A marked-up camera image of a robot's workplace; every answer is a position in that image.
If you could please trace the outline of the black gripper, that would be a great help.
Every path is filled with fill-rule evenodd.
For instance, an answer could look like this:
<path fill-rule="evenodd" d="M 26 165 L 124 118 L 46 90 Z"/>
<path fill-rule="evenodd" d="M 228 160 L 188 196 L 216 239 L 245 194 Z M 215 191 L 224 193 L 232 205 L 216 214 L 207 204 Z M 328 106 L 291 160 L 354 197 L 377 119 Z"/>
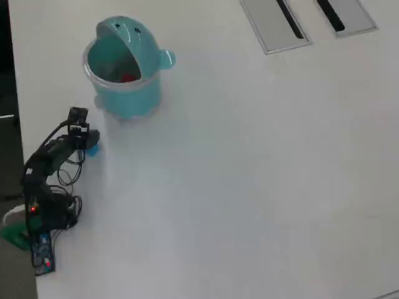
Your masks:
<path fill-rule="evenodd" d="M 89 124 L 67 126 L 67 144 L 75 150 L 89 150 L 98 145 L 99 139 L 99 130 L 90 130 Z"/>

